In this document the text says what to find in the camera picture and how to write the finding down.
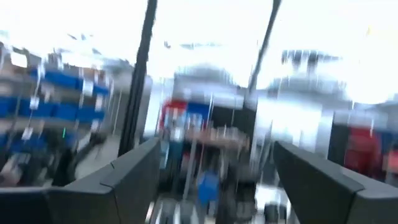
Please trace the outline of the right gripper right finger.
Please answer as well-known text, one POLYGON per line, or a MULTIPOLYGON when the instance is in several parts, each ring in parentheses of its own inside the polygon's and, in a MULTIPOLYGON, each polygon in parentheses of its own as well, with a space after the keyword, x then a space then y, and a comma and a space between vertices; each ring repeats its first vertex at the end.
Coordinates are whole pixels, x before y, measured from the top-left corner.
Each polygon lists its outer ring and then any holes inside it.
POLYGON ((300 223, 397 224, 397 188, 287 142, 274 162, 300 223))

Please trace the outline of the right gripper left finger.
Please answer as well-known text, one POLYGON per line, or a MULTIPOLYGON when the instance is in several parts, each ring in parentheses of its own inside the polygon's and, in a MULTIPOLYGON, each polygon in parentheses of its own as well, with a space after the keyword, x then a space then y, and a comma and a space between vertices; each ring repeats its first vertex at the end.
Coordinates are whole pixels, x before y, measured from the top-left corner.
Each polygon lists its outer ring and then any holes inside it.
POLYGON ((1 224, 144 223, 159 174, 154 138, 64 187, 2 188, 1 224))

